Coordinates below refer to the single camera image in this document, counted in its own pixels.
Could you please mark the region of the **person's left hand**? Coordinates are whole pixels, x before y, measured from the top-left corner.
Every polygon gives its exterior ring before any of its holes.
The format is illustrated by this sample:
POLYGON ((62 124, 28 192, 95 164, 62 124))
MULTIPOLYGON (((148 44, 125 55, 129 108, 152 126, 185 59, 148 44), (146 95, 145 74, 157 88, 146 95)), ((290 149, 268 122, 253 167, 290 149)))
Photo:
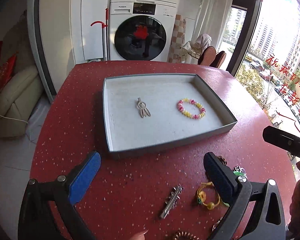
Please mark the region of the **person's left hand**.
POLYGON ((145 235, 147 232, 148 232, 148 230, 138 232, 138 233, 134 234, 132 237, 130 237, 129 240, 145 240, 145 235))

